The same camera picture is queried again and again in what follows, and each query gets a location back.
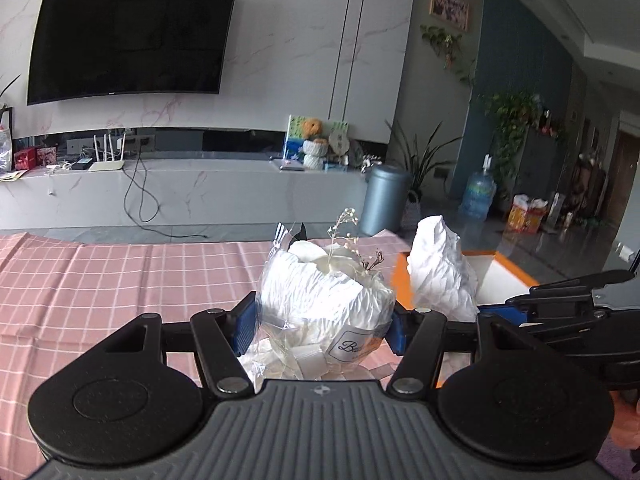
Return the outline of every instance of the black circular pad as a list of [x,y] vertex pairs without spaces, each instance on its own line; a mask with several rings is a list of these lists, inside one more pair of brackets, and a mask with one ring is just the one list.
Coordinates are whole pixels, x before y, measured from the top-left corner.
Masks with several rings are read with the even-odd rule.
[[137,381],[103,379],[76,391],[74,408],[91,420],[114,422],[135,415],[147,400],[146,388]]
[[196,384],[159,360],[89,350],[40,385],[28,419],[45,455],[108,467],[178,446],[202,409]]
[[613,420],[604,386],[560,356],[499,351],[453,374],[438,411],[464,444],[515,465],[594,458]]

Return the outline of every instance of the water dispenser bottle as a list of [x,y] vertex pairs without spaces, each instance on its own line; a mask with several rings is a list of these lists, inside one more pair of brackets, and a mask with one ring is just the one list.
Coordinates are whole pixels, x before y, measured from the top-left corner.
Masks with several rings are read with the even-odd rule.
[[487,155],[482,165],[482,173],[474,173],[469,177],[462,204],[458,209],[461,213],[486,220],[497,189],[489,168],[491,168],[491,157]]

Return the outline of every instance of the power outlet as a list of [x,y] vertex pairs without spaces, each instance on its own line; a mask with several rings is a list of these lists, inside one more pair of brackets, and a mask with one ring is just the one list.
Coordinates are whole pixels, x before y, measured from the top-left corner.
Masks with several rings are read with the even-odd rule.
[[[125,152],[145,153],[156,150],[156,136],[154,135],[133,135],[125,137]],[[118,139],[118,149],[122,148],[122,138]]]
[[[102,137],[97,139],[98,149],[103,149]],[[66,142],[66,154],[67,155],[80,155],[83,148],[94,148],[94,138],[89,139],[71,139]]]
[[449,178],[449,168],[434,168],[433,177],[447,180]]

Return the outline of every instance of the gift bag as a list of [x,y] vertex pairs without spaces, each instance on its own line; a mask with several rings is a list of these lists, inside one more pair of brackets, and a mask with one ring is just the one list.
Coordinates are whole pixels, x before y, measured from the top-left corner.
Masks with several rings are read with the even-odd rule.
[[264,265],[260,326],[240,361],[259,390],[264,378],[319,380],[354,370],[377,349],[396,294],[355,250],[284,240]]

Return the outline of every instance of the ceiling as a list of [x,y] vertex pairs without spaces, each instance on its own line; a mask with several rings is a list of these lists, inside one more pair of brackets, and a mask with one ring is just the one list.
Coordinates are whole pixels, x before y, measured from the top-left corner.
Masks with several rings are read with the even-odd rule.
[[640,0],[521,1],[564,44],[610,107],[640,110]]

